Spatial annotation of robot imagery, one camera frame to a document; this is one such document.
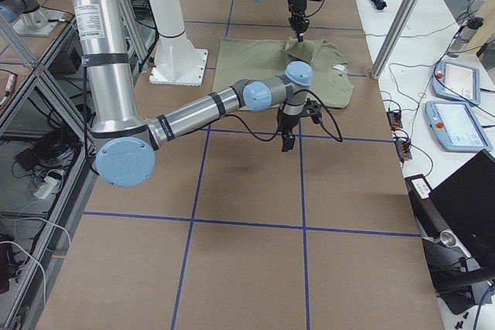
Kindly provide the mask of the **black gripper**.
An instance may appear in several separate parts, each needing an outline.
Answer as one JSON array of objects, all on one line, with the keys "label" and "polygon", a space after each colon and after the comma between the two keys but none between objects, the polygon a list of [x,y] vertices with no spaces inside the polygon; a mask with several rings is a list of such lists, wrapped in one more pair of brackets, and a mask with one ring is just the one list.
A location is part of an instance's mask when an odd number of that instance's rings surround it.
[{"label": "black gripper", "polygon": [[295,144],[293,128],[299,124],[302,106],[280,104],[277,113],[277,132],[282,136],[282,151],[291,151]]},{"label": "black gripper", "polygon": [[309,27],[309,20],[304,15],[297,13],[292,13],[288,20],[294,32],[295,38],[299,43],[302,43],[304,40],[304,34]]}]

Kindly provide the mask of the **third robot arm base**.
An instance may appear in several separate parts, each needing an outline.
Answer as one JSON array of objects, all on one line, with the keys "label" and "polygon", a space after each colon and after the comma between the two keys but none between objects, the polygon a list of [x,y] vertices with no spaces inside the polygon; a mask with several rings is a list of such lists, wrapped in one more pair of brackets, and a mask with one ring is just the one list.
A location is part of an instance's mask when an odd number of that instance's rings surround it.
[{"label": "third robot arm base", "polygon": [[67,22],[65,12],[44,9],[38,0],[1,0],[1,16],[20,36],[48,36]]}]

